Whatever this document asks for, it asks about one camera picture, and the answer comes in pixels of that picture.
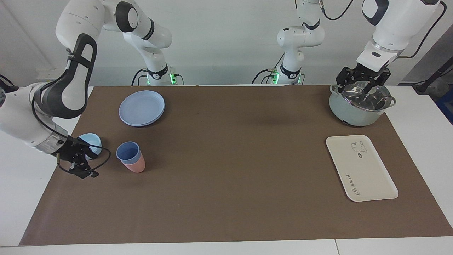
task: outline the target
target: brown table mat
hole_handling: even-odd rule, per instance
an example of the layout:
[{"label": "brown table mat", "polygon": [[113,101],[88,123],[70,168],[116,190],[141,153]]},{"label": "brown table mat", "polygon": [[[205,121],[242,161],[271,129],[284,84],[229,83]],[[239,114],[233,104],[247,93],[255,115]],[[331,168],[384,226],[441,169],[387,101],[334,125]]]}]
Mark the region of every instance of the brown table mat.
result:
[{"label": "brown table mat", "polygon": [[[127,126],[119,105],[146,89],[164,97],[163,116]],[[329,95],[327,86],[94,88],[73,135],[97,133],[113,153],[135,141],[147,168],[134,174],[112,155],[97,178],[56,170],[20,245],[453,235],[387,116],[344,125]],[[397,199],[347,198],[325,140],[353,134],[373,141]]]}]

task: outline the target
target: white table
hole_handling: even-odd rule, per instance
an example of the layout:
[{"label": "white table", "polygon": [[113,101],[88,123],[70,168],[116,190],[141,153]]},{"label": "white table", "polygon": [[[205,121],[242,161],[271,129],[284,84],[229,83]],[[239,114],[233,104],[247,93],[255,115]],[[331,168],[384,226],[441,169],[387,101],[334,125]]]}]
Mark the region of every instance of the white table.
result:
[{"label": "white table", "polygon": [[[397,98],[390,121],[450,224],[453,224],[453,126],[428,96],[388,87]],[[56,120],[71,133],[78,121]],[[18,245],[55,168],[44,155],[0,133],[0,246]],[[184,244],[2,247],[0,254],[449,254],[453,237]]]}]

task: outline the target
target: table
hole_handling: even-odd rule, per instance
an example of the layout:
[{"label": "table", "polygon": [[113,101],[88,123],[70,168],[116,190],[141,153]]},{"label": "table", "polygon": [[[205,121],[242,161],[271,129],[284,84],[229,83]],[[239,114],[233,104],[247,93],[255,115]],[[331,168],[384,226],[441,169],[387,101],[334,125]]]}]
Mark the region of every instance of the table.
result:
[{"label": "table", "polygon": [[[393,96],[398,99],[397,106],[387,111],[389,119],[394,125],[399,137],[407,151],[414,160],[420,173],[431,189],[434,197],[449,220],[453,222],[453,203],[449,198],[453,187],[449,180],[453,179],[450,166],[453,159],[450,152],[453,151],[453,127],[443,114],[437,109],[434,102],[428,96],[417,95],[410,87],[388,87]],[[77,123],[77,119],[58,120],[61,126],[71,132]],[[0,173],[0,197],[2,206],[0,220],[0,245],[17,245],[33,211],[41,197],[45,186],[53,172],[55,159],[43,155],[19,144],[14,139],[1,134],[0,139],[4,145],[0,148],[2,168],[14,169],[13,171]],[[36,165],[34,171],[28,169],[29,162]],[[444,254],[442,248],[451,250],[452,237],[437,238],[404,238],[404,239],[370,239],[370,240],[309,240],[309,241],[283,241],[283,242],[237,242],[237,243],[205,243],[205,244],[143,244],[143,245],[70,245],[71,249],[108,252],[119,251],[122,247],[128,250],[147,249],[156,254],[170,254],[184,248],[185,253],[191,250],[199,253],[208,252],[209,249],[222,250],[228,253],[237,253],[236,250],[248,250],[248,253],[265,250],[266,254],[353,254],[362,251],[373,251],[376,254],[391,254],[388,250],[398,253],[398,249],[414,249],[413,254],[422,254],[423,249],[430,253]],[[2,252],[38,253],[43,254],[58,252],[67,249],[64,246],[51,247],[16,247],[0,248]]]}]

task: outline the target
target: cooking pot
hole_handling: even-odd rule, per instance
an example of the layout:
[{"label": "cooking pot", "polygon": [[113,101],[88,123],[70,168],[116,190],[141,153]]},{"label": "cooking pot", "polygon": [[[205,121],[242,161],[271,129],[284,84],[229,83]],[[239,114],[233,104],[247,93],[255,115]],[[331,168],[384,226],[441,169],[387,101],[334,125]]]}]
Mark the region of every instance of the cooking pot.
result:
[{"label": "cooking pot", "polygon": [[366,82],[356,82],[345,86],[341,93],[338,93],[336,85],[330,87],[330,109],[343,123],[358,127],[368,126],[387,108],[396,104],[396,99],[386,87],[377,86],[369,93],[364,93],[365,87]]}]

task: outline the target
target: pink cup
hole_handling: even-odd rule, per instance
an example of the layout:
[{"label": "pink cup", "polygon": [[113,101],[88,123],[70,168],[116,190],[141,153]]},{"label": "pink cup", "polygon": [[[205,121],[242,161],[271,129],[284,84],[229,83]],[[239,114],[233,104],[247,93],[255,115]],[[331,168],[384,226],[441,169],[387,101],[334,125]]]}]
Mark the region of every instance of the pink cup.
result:
[{"label": "pink cup", "polygon": [[143,172],[145,169],[145,159],[141,154],[139,145],[135,142],[121,144],[116,150],[116,157],[134,173]]}]

